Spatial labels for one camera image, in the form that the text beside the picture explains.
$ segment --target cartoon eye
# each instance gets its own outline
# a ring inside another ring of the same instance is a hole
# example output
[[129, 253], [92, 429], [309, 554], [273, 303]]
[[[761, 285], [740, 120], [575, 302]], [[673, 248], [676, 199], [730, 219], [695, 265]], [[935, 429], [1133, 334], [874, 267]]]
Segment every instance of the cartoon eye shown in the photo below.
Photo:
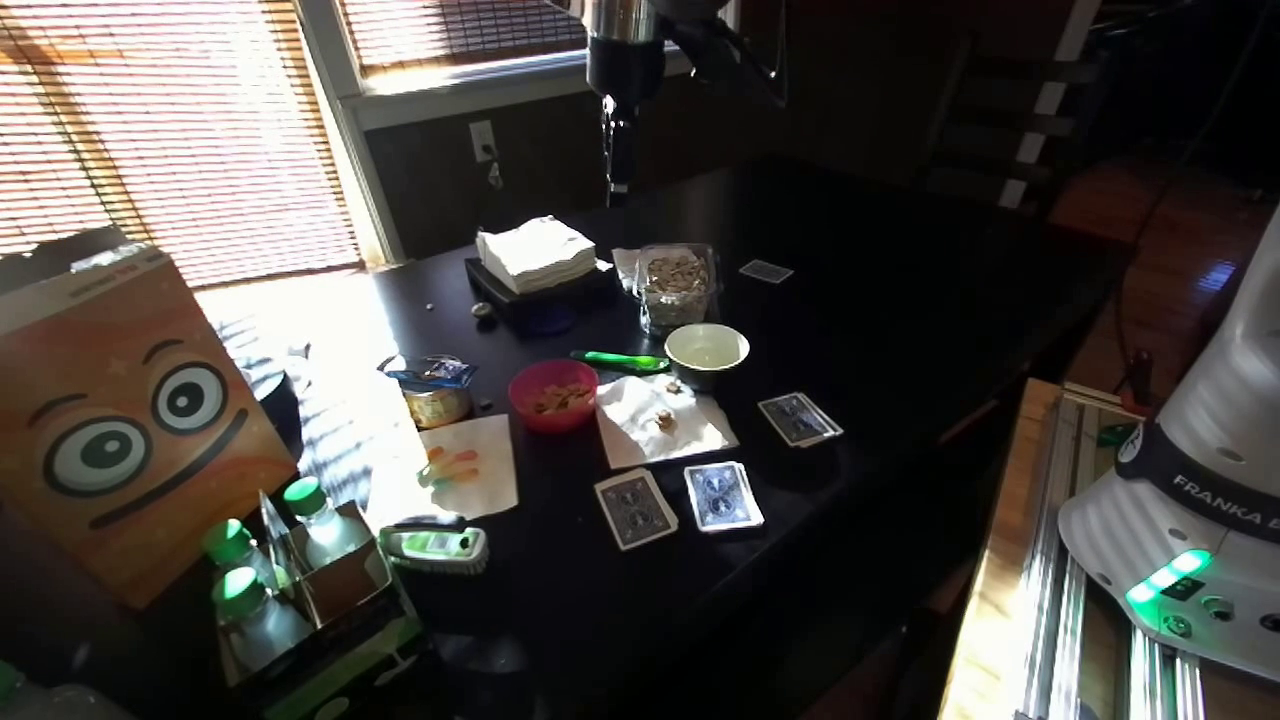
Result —
[[209, 366], [180, 366], [160, 381], [153, 411], [168, 431], [200, 431], [224, 404], [226, 388]]
[[120, 417], [75, 423], [47, 453], [47, 486], [71, 497], [100, 497], [147, 463], [147, 438]]

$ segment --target electronic device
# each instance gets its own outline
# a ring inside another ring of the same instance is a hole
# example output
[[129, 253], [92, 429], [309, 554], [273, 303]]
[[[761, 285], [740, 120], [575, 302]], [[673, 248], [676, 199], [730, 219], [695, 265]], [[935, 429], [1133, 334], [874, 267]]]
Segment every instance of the electronic device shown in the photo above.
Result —
[[679, 527], [668, 497], [654, 489], [647, 467], [600, 482], [596, 502], [620, 554], [630, 554]]
[[481, 571], [489, 562], [489, 537], [476, 524], [384, 527], [380, 550], [387, 564], [428, 570], [428, 571]]
[[1055, 524], [1153, 641], [1280, 679], [1280, 211], [1199, 361]]
[[640, 103], [654, 97], [668, 70], [668, 39], [690, 60], [699, 76], [736, 71], [757, 81], [785, 103], [785, 60], [763, 70], [753, 50], [724, 23], [729, 0], [550, 0], [567, 9], [589, 34], [589, 85], [600, 93], [603, 184], [617, 203], [637, 180], [637, 126]]

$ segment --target green pen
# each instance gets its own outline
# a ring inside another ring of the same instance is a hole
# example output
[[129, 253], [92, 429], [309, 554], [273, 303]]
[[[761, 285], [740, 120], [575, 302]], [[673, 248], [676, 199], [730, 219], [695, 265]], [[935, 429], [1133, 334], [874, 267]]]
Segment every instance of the green pen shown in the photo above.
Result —
[[596, 368], [637, 371], [637, 375], [673, 368], [673, 361], [644, 358], [644, 353], [581, 353], [581, 361]]

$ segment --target cardboard box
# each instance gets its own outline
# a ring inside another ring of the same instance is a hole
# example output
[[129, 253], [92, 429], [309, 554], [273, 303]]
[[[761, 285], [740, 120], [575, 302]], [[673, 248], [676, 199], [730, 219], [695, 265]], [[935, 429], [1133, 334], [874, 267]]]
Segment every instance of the cardboard box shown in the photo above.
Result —
[[180, 267], [120, 234], [0, 260], [0, 506], [129, 608], [252, 513], [293, 453]]

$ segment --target cable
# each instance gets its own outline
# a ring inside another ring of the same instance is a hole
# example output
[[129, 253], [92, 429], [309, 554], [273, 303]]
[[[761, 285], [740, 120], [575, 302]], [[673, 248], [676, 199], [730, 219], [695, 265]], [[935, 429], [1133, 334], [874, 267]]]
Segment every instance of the cable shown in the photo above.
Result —
[[[1153, 199], [1143, 203], [1143, 217], [1138, 217], [1138, 224], [1137, 224], [1137, 234], [1133, 234], [1133, 241], [1129, 241], [1129, 245], [1133, 245], [1129, 267], [1137, 265], [1138, 245], [1146, 241], [1153, 219], [1156, 219], [1156, 211], [1164, 208], [1168, 192], [1178, 184], [1178, 172], [1199, 155], [1199, 146], [1207, 141], [1207, 134], [1214, 127], [1219, 112], [1222, 112], [1229, 101], [1237, 97], [1237, 85], [1238, 85], [1242, 70], [1252, 66], [1255, 46], [1261, 46], [1261, 36], [1265, 36], [1274, 4], [1280, 4], [1280, 0], [1265, 0], [1255, 23], [1249, 29], [1242, 50], [1237, 51], [1237, 66], [1231, 66], [1222, 89], [1214, 93], [1214, 101], [1212, 101], [1212, 110], [1207, 110], [1207, 116], [1203, 116], [1203, 126], [1190, 134], [1190, 141], [1185, 146], [1185, 154], [1172, 161], [1172, 168], [1168, 168], [1164, 180], [1156, 184]], [[1146, 358], [1146, 353], [1137, 353], [1137, 358], [1133, 358], [1133, 350], [1129, 350], [1129, 329], [1123, 329], [1123, 290], [1129, 290], [1129, 285], [1123, 285], [1123, 282], [1129, 282], [1129, 271], [1120, 277], [1120, 290], [1115, 290], [1115, 350], [1120, 350], [1120, 368], [1123, 368], [1123, 371], [1120, 371], [1120, 381], [1115, 381], [1112, 392], [1120, 392], [1123, 384], [1137, 384], [1137, 381], [1146, 384], [1146, 371], [1153, 371], [1153, 358]]]

